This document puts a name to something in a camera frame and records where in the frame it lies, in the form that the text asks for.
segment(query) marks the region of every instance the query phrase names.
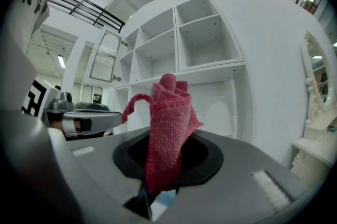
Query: cabinet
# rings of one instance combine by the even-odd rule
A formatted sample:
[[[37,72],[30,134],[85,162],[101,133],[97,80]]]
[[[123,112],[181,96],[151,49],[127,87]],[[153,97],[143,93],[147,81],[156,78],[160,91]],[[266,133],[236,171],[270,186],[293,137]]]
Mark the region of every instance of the cabinet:
[[[234,79],[245,67],[239,45],[223,14],[210,0],[191,0],[174,6],[141,25],[126,37],[117,53],[114,74],[114,110],[123,112],[136,94],[151,94],[163,74],[189,83],[192,105],[200,129],[235,137],[236,95]],[[146,101],[135,105],[115,134],[150,125]]]

